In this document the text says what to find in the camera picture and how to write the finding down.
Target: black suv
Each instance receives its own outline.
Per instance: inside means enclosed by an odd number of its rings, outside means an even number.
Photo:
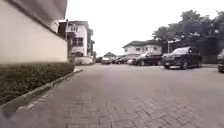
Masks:
[[[170,54],[162,57],[162,64],[166,69],[171,66],[180,66],[182,69],[196,66],[201,67],[202,57],[196,47],[177,48]]]
[[[224,49],[218,55],[218,71],[224,73]]]
[[[139,57],[133,59],[133,65],[145,66],[145,65],[161,65],[162,55],[153,55],[149,52],[141,54]]]

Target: hedge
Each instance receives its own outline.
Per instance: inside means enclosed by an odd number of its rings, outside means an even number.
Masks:
[[[0,105],[72,71],[69,63],[0,66]]]

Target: white car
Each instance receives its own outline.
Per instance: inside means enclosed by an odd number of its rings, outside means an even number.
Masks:
[[[132,65],[132,61],[133,61],[133,59],[129,59],[128,62],[127,62],[127,64],[128,65]]]

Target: building facade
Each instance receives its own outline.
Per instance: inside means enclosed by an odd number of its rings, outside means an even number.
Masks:
[[[93,61],[93,44],[91,37],[93,30],[87,21],[66,21],[59,23],[58,33],[68,41],[68,56],[76,63],[90,63]]]
[[[103,57],[108,58],[110,60],[116,59],[116,55],[111,52],[106,53]]]
[[[2,0],[0,5],[0,64],[67,61],[67,43],[55,32],[67,0]]]
[[[161,46],[150,41],[132,41],[123,48],[124,55],[126,56],[139,56],[145,52],[150,52],[157,55],[162,54]]]

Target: overcast sky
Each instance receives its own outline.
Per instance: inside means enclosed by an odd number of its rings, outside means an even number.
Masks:
[[[66,18],[89,21],[97,56],[123,54],[132,40],[148,40],[159,26],[180,20],[183,11],[216,16],[224,0],[68,0]]]

